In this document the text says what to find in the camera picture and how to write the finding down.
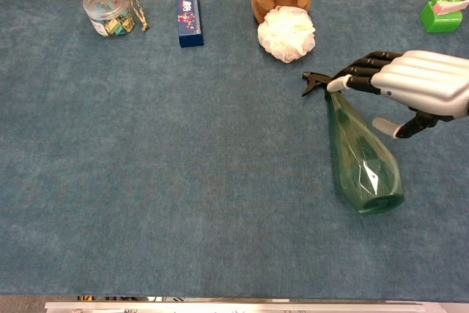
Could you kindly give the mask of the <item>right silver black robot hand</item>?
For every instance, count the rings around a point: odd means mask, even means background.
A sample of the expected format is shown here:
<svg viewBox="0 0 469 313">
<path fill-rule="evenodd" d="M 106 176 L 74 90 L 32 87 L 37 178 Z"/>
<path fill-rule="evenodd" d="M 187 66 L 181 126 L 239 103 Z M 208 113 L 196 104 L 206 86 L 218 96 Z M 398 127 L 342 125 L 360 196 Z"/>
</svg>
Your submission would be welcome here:
<svg viewBox="0 0 469 313">
<path fill-rule="evenodd" d="M 414 111 L 414 118 L 402 124 L 381 117 L 372 120 L 384 134 L 408 139 L 439 121 L 468 116 L 468 60 L 422 50 L 374 51 L 327 84 L 329 93 L 344 89 L 382 95 Z"/>
</svg>

